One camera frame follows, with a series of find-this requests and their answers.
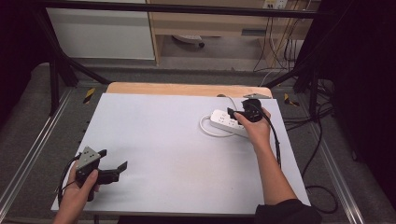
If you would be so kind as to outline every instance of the white cable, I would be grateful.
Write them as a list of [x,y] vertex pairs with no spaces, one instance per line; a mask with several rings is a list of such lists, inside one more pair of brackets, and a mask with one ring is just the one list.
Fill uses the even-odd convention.
[[[230,99],[233,102],[233,106],[235,107],[235,110],[238,110],[238,106],[236,106],[235,100],[232,97],[230,97],[230,96],[225,96],[225,97]],[[217,134],[217,133],[211,133],[210,131],[208,131],[208,130],[206,130],[204,128],[204,124],[203,124],[204,119],[210,119],[210,115],[203,116],[199,120],[199,126],[201,127],[202,131],[204,131],[207,135],[210,135],[212,137],[230,137],[230,136],[234,135],[234,133],[225,134],[225,135],[221,135],[221,134]]]
[[265,75],[265,77],[262,79],[262,84],[264,83],[265,79],[268,77],[268,75],[270,75],[271,73],[273,73],[275,71],[275,69],[271,70],[270,72],[267,73],[267,75]]
[[210,119],[210,115],[203,116],[203,117],[199,120],[199,126],[201,127],[202,131],[204,131],[207,135],[210,135],[210,136],[213,136],[213,137],[230,137],[230,136],[233,136],[233,135],[234,135],[234,133],[225,134],[225,135],[216,134],[216,133],[211,133],[210,131],[208,131],[208,130],[206,130],[206,129],[204,128],[204,125],[203,125],[203,123],[202,123],[202,122],[204,121],[204,119]]
[[225,96],[225,97],[227,97],[228,99],[230,99],[230,100],[233,102],[233,106],[235,107],[235,110],[238,110],[238,106],[236,106],[236,103],[235,103],[235,101],[233,100],[233,98],[231,98],[231,96]]
[[311,5],[311,1],[312,1],[312,0],[309,0],[308,5],[306,5],[306,7],[305,7],[304,10],[308,10],[309,6]]

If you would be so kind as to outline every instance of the person's right hand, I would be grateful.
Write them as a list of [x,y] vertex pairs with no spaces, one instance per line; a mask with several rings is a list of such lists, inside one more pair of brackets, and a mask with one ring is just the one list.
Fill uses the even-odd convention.
[[[271,114],[262,107],[262,112],[270,119]],[[257,122],[250,122],[243,115],[235,112],[235,118],[247,130],[248,138],[255,148],[269,147],[271,127],[267,120],[262,118]]]

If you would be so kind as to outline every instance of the hand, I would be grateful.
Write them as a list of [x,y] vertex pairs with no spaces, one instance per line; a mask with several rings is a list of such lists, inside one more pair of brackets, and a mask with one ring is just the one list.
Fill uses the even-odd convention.
[[[262,107],[262,112],[270,119],[271,114]],[[234,113],[235,118],[247,130],[248,138],[255,148],[269,147],[271,127],[266,119],[257,122],[250,122],[243,115]]]
[[64,190],[64,197],[53,223],[76,223],[78,221],[78,217],[87,202],[88,194],[98,177],[98,171],[93,170],[84,185],[80,188],[78,183],[75,182],[76,164],[77,163],[75,162],[70,170],[69,178],[67,180],[67,184],[72,184],[67,186]]

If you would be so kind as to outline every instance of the white cabinet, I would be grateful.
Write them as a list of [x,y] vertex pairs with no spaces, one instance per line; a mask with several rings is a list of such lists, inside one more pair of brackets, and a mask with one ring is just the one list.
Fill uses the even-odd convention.
[[154,60],[146,12],[48,8],[48,13],[61,47],[70,57]]

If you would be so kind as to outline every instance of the forearm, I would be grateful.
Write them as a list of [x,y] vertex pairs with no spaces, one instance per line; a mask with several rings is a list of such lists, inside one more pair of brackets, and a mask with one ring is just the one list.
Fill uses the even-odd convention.
[[254,146],[262,179],[262,192],[266,204],[277,204],[296,199],[293,189],[277,164],[270,144]]
[[76,224],[78,223],[76,220],[71,220],[70,217],[65,216],[64,214],[57,214],[55,219],[53,219],[52,224]]

